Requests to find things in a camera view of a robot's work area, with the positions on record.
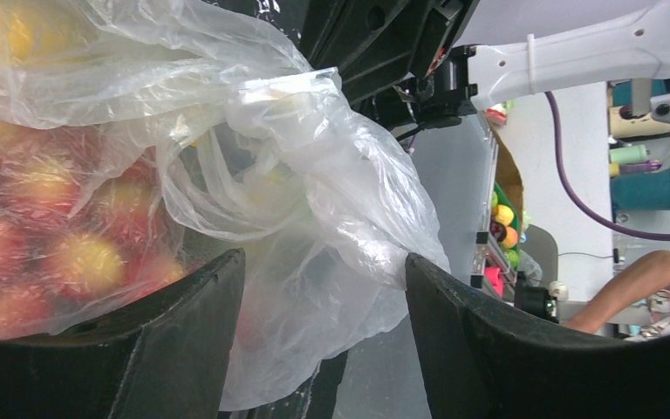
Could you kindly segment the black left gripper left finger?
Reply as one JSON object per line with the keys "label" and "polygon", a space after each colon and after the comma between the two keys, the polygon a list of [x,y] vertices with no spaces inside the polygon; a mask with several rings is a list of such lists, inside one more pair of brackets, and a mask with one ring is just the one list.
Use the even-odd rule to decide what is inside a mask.
{"label": "black left gripper left finger", "polygon": [[245,281],[225,251],[132,304],[0,340],[0,418],[214,418]]}

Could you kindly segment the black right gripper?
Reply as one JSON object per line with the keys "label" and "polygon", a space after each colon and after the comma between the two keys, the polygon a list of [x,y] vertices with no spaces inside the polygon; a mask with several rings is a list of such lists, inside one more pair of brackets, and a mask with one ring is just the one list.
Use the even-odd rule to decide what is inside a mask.
{"label": "black right gripper", "polygon": [[351,107],[382,127],[421,125],[434,107],[433,74],[476,1],[309,1],[299,49],[335,67]]}

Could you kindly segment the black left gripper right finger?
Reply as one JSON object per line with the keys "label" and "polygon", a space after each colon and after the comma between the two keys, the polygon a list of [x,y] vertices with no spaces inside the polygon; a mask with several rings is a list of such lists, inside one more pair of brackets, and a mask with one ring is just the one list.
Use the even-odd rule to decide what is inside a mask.
{"label": "black left gripper right finger", "polygon": [[581,333],[405,262],[406,298],[434,418],[670,418],[670,336]]}

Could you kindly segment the red lychee bunch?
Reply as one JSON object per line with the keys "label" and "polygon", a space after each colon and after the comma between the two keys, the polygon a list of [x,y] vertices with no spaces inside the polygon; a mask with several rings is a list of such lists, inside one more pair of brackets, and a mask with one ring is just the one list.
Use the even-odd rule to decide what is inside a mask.
{"label": "red lychee bunch", "polygon": [[0,340],[56,333],[186,275],[147,148],[0,120]]}

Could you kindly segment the clear plastic bag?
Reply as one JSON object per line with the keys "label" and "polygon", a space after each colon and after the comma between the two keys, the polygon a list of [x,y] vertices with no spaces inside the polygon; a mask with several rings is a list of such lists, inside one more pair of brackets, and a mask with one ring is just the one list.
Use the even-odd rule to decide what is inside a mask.
{"label": "clear plastic bag", "polygon": [[65,2],[98,36],[0,60],[0,120],[101,127],[128,162],[153,148],[183,278],[244,251],[219,410],[282,398],[395,328],[409,253],[448,266],[410,157],[281,31],[201,1]]}

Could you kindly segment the yellow fake banana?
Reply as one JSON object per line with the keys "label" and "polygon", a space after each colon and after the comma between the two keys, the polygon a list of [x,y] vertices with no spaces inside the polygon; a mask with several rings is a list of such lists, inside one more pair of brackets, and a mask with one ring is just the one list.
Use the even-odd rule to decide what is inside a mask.
{"label": "yellow fake banana", "polygon": [[65,1],[0,1],[0,60],[23,63],[91,43],[98,30]]}

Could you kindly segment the bare human forearm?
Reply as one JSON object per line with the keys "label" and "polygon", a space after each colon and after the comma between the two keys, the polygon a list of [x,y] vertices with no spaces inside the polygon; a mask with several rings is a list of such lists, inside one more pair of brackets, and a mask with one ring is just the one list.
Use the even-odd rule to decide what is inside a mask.
{"label": "bare human forearm", "polygon": [[565,326],[595,334],[628,306],[670,288],[670,251],[653,251],[636,260],[607,284]]}

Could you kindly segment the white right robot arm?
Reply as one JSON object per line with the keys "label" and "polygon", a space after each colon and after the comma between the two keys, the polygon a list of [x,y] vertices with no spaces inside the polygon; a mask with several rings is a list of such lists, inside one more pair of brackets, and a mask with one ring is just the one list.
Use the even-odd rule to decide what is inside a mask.
{"label": "white right robot arm", "polygon": [[507,45],[459,45],[474,1],[311,1],[300,51],[392,129],[451,127],[508,100],[615,79],[670,79],[670,1]]}

